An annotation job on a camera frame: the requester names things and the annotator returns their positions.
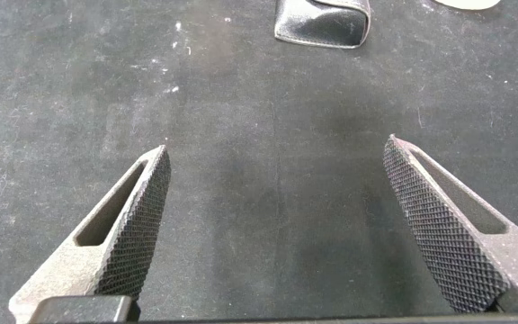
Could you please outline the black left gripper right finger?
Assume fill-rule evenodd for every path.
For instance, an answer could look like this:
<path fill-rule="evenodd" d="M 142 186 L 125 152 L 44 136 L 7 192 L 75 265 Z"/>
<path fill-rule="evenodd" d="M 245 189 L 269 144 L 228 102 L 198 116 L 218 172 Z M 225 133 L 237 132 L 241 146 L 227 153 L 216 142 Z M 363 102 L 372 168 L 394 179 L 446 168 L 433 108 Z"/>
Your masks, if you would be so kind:
<path fill-rule="evenodd" d="M 383 165 L 443 297 L 457 312 L 518 313 L 518 226 L 416 145 L 390 135 Z"/>

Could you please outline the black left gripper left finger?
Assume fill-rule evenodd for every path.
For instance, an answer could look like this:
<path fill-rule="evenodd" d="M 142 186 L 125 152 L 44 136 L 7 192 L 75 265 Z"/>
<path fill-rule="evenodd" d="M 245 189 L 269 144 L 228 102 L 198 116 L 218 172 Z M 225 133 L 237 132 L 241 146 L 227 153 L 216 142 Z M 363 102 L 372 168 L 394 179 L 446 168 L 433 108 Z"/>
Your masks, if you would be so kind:
<path fill-rule="evenodd" d="M 51 297 L 124 295 L 137 300 L 152 262 L 171 182 L 167 149 L 141 155 L 13 295 L 27 323 Z"/>

